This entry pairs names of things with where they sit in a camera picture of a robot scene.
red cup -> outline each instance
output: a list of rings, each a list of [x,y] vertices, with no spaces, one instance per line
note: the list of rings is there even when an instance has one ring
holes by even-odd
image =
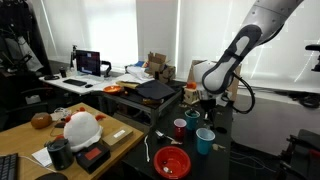
[[[187,122],[184,119],[174,120],[174,135],[177,140],[182,140],[186,130]]]

monitor screen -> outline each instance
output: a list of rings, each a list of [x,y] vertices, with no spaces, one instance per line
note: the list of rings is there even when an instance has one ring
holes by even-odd
[[[77,70],[94,76],[100,76],[100,53],[76,50]]]

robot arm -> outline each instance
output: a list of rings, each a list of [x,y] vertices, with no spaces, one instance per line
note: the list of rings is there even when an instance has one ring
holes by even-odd
[[[214,99],[231,84],[232,73],[256,46],[268,42],[283,27],[303,0],[257,0],[242,28],[220,60],[194,66],[194,77],[201,100]]]

black box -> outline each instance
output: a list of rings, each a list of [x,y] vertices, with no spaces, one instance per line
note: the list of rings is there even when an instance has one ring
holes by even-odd
[[[89,174],[109,158],[110,150],[100,143],[94,143],[76,153],[77,163]]]

keyboard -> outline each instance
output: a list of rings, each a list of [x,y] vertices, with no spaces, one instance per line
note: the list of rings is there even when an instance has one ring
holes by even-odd
[[[75,79],[67,79],[67,80],[64,80],[62,82],[67,83],[67,84],[72,84],[72,85],[75,85],[75,86],[83,86],[83,85],[87,84],[86,82],[75,80]]]
[[[0,179],[16,180],[18,174],[18,154],[0,156]]]

